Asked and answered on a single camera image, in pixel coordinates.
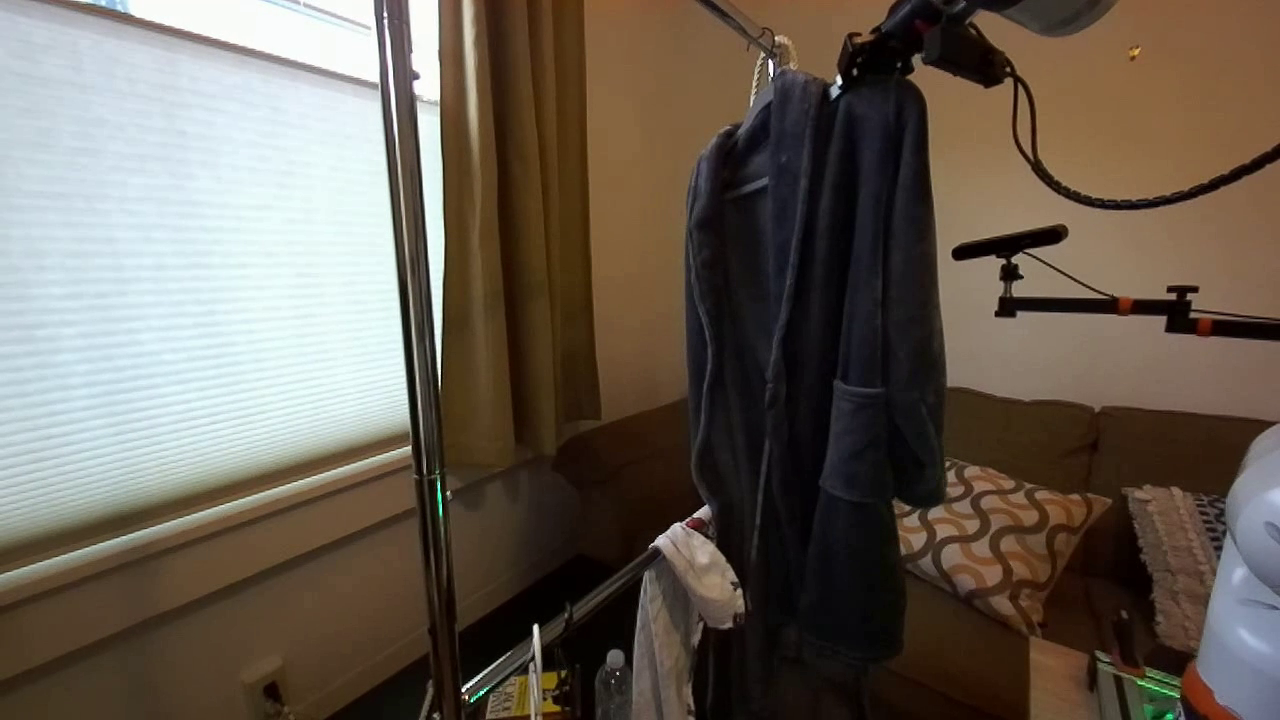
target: pillow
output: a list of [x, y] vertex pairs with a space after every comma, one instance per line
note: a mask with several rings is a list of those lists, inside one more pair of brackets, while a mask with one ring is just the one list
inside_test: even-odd
[[1125, 500], [1151, 573], [1156, 637], [1176, 651], [1197, 651], [1228, 535], [1222, 500], [1156, 485], [1125, 489]]
[[1039, 630], [1052, 582], [1113, 500], [966, 459], [947, 459], [944, 491], [934, 509], [896, 504], [902, 569], [1016, 630]]

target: white towel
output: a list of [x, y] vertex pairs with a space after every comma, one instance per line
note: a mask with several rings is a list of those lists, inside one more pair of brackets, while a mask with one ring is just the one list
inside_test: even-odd
[[693, 651], [704, 628], [731, 628], [743, 593], [719, 546], [670, 524], [651, 540], [660, 557], [638, 579], [630, 637], [630, 720], [693, 720]]

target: beige curtain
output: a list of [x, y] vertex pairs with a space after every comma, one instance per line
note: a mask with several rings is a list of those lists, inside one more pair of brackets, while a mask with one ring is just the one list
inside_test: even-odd
[[582, 0], [441, 0], [445, 459], [557, 451], [599, 412]]

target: window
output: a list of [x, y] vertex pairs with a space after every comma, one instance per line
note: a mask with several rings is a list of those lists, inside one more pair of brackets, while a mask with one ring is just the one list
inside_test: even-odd
[[405, 443], [369, 0], [100, 8], [0, 3], [0, 577]]

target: couch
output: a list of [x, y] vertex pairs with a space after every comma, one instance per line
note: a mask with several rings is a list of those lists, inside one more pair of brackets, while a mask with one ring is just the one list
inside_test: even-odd
[[[1238, 456], [1267, 419], [1088, 408], [947, 386], [944, 447], [1016, 479], [1094, 491], [1113, 504], [1088, 524], [1054, 577], [1045, 637], [1070, 648], [1116, 648], [1118, 607], [1151, 648], [1151, 577], [1134, 546], [1125, 489], [1176, 485], [1222, 496]], [[565, 443], [560, 470], [582, 496], [582, 551], [623, 563], [698, 500], [689, 477], [689, 408], [663, 405]], [[1028, 637], [907, 577], [900, 660], [876, 673], [880, 717], [1021, 720], [1028, 717]]]

